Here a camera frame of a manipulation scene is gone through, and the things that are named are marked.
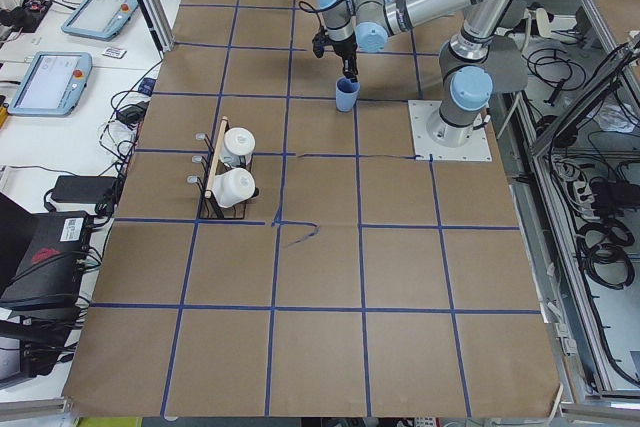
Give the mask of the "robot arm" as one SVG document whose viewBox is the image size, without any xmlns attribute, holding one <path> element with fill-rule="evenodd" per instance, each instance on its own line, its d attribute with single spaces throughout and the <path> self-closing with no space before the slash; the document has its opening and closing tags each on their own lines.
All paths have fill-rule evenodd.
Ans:
<svg viewBox="0 0 640 427">
<path fill-rule="evenodd" d="M 439 54 L 443 99 L 426 122 L 429 136 L 447 147 L 470 138 L 478 113 L 494 93 L 527 85 L 524 60 L 515 42 L 496 30 L 515 0 L 317 0 L 322 18 L 313 52 L 331 47 L 350 81 L 358 75 L 358 52 L 376 53 L 388 39 L 445 15 L 463 12 L 462 26 Z"/>
</svg>

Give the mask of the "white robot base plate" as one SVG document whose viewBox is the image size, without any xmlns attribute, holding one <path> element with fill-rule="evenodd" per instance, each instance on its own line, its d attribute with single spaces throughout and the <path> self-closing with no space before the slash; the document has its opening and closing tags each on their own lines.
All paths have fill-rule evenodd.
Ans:
<svg viewBox="0 0 640 427">
<path fill-rule="evenodd" d="M 453 127 L 440 116 L 440 101 L 409 100 L 414 157 L 420 161 L 491 162 L 483 119 L 478 112 L 466 127 Z"/>
</svg>

